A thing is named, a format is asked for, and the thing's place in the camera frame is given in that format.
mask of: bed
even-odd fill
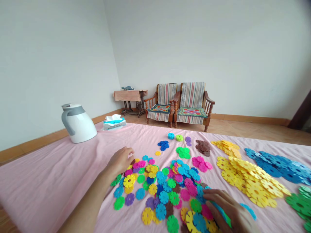
[[[96,125],[97,129],[101,127],[102,123]],[[56,232],[118,149],[133,147],[136,158],[142,159],[144,155],[153,157],[160,169],[177,159],[176,147],[185,147],[186,143],[167,139],[168,133],[191,137],[192,157],[202,155],[195,148],[196,139],[209,142],[228,140],[240,146],[242,159],[252,163],[255,162],[245,155],[243,148],[283,155],[311,167],[309,146],[128,123],[117,131],[99,131],[95,138],[84,143],[73,144],[69,137],[64,138],[0,167],[0,203],[21,232]],[[162,140],[168,140],[170,147],[157,157],[155,152],[160,150],[157,144]],[[210,146],[211,156],[204,159],[214,168],[200,173],[204,183],[211,188],[227,190],[239,203],[250,206],[257,215],[262,232],[304,231],[304,220],[284,199],[276,199],[277,208],[260,208],[236,187],[229,185],[216,166],[217,156],[227,155],[216,146]],[[182,160],[191,165],[191,160]],[[299,184],[283,178],[277,180],[290,192],[298,193]],[[143,200],[136,199],[133,205],[114,210],[113,192],[117,187],[108,190],[98,214],[95,232],[168,232],[166,220],[159,225],[143,224],[141,216],[150,197],[148,192]],[[133,193],[141,187],[141,184],[135,183]],[[183,206],[189,207],[189,203],[183,202]],[[174,215],[181,226],[180,210],[175,209]]]

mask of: tissue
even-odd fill
[[[102,130],[118,130],[126,125],[126,121],[121,115],[114,114],[112,116],[106,116],[103,125]]]

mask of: kettle lid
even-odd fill
[[[66,109],[66,108],[75,108],[75,107],[80,107],[80,106],[82,106],[82,105],[81,104],[77,104],[77,103],[70,103],[70,104],[62,105],[62,108]]]

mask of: floor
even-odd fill
[[[147,125],[145,115],[142,115],[140,118],[138,118],[135,115],[127,115],[125,116],[125,119],[128,123]],[[155,121],[151,119],[149,120],[149,125],[168,127],[166,122]],[[194,131],[204,131],[203,125],[191,125],[187,123],[178,123],[177,128]],[[208,127],[208,133],[311,146],[310,133],[289,129],[284,126],[211,119],[210,126]],[[0,206],[0,232],[3,233],[19,232],[1,206]]]

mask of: wooden armchair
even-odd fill
[[[169,122],[169,127],[172,127],[176,92],[177,83],[158,84],[156,86],[154,96],[144,100],[146,103],[147,124],[149,124],[150,118],[153,120]]]
[[[205,82],[182,83],[180,92],[174,99],[175,128],[177,122],[202,124],[205,125],[206,132],[214,104],[215,101],[211,100],[205,91]]]

